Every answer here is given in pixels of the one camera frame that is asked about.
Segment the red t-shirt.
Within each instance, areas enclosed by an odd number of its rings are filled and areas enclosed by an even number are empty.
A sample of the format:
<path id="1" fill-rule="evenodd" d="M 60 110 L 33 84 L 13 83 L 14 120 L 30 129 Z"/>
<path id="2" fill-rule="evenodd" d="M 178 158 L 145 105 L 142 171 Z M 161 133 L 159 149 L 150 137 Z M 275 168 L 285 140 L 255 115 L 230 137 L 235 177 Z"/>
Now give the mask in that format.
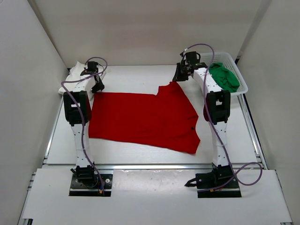
<path id="1" fill-rule="evenodd" d="M 195 154 L 198 114 L 177 82 L 157 94 L 102 92 L 94 96 L 89 137 Z"/>

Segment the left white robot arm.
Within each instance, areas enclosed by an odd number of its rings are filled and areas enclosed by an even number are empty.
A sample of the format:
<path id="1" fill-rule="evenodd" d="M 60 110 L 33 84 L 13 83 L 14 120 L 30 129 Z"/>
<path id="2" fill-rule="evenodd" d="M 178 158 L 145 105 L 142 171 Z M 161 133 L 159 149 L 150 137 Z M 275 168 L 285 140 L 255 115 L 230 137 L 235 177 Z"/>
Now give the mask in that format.
<path id="1" fill-rule="evenodd" d="M 89 124 L 91 121 L 90 101 L 93 95 L 104 89 L 100 71 L 101 65 L 96 61 L 77 63 L 70 71 L 69 77 L 61 83 L 66 121 L 73 132 L 76 149 L 76 164 L 72 173 L 77 182 L 93 188 L 102 182 L 101 175 L 95 167 L 90 152 Z"/>

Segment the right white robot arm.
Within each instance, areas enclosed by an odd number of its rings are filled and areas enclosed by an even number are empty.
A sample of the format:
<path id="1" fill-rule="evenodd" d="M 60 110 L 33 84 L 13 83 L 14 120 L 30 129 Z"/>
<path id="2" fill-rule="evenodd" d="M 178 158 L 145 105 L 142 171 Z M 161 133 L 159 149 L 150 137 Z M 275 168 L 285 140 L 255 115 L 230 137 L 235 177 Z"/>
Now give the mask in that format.
<path id="1" fill-rule="evenodd" d="M 209 66 L 200 62 L 196 51 L 181 53 L 177 63 L 174 82 L 183 82 L 192 77 L 200 86 L 204 97 L 203 116 L 211 128 L 213 144 L 212 171 L 196 175 L 200 184 L 211 182 L 215 187 L 222 187 L 228 180 L 224 172 L 231 172 L 226 155 L 227 122 L 230 116 L 231 94 L 223 90 L 213 79 Z"/>

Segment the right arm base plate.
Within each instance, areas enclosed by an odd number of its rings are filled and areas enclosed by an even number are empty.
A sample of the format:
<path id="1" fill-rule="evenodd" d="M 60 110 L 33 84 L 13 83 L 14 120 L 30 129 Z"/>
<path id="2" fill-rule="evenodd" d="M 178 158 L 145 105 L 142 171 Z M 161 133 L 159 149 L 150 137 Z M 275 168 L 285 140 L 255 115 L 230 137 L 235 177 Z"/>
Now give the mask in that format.
<path id="1" fill-rule="evenodd" d="M 213 168 L 208 173 L 196 173 L 185 186 L 196 187 L 198 198 L 242 197 L 238 181 L 229 167 Z"/>

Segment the green t-shirt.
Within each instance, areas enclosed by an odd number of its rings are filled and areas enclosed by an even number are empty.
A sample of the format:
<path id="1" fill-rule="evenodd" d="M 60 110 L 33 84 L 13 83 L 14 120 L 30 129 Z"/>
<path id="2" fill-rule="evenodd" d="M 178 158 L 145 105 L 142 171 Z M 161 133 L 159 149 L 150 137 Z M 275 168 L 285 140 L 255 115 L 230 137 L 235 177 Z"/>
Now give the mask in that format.
<path id="1" fill-rule="evenodd" d="M 211 64 L 209 73 L 223 90 L 235 93 L 240 87 L 240 83 L 234 73 L 225 68 L 220 62 Z"/>

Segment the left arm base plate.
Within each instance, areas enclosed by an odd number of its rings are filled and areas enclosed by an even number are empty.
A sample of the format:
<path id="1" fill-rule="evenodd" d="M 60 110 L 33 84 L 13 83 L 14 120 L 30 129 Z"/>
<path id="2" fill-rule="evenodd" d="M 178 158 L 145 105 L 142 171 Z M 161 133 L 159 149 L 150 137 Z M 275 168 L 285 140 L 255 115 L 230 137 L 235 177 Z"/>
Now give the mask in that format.
<path id="1" fill-rule="evenodd" d="M 76 175 L 72 175 L 69 196 L 87 196 L 87 197 L 110 197 L 112 193 L 113 174 L 103 173 L 101 177 L 104 181 L 104 191 L 100 190 L 101 182 L 83 184 L 79 182 Z"/>

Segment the white t-shirt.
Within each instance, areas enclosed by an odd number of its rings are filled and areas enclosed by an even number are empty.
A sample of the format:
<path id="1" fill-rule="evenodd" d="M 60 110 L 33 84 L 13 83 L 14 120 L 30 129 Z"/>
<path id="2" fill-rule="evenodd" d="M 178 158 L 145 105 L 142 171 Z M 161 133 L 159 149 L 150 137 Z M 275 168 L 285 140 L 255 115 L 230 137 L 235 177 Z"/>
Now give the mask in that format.
<path id="1" fill-rule="evenodd" d="M 84 70 L 85 67 L 86 67 L 86 66 L 85 66 L 84 64 L 82 64 L 82 63 L 80 63 L 80 62 L 77 61 L 76 65 L 73 66 L 73 67 L 70 69 L 69 74 L 68 74 L 68 76 L 67 76 L 67 78 L 66 78 L 66 81 L 80 80 L 80 79 L 81 79 L 81 78 L 80 78 L 80 74 L 81 74 L 81 72 L 83 72 L 83 70 Z M 102 66 L 99 65 L 99 66 L 98 66 L 98 69 L 99 69 L 99 71 L 100 71 L 100 70 L 102 70 L 103 68 L 102 68 Z M 103 74 L 99 75 L 100 79 L 103 80 L 103 78 L 105 77 L 105 75 L 106 75 L 106 71 L 105 71 Z M 77 84 L 77 83 L 66 83 L 66 84 L 65 84 L 65 87 L 66 87 L 69 91 L 73 91 L 73 89 L 76 87 L 76 84 Z M 59 93 L 60 95 L 63 95 L 64 92 L 65 92 L 65 90 L 64 90 L 62 87 L 60 87 L 59 90 L 58 90 L 58 93 Z M 89 100 L 91 101 L 91 100 L 93 99 L 94 94 L 91 92 L 91 90 L 89 90 L 89 91 L 87 91 L 87 92 L 88 92 Z"/>

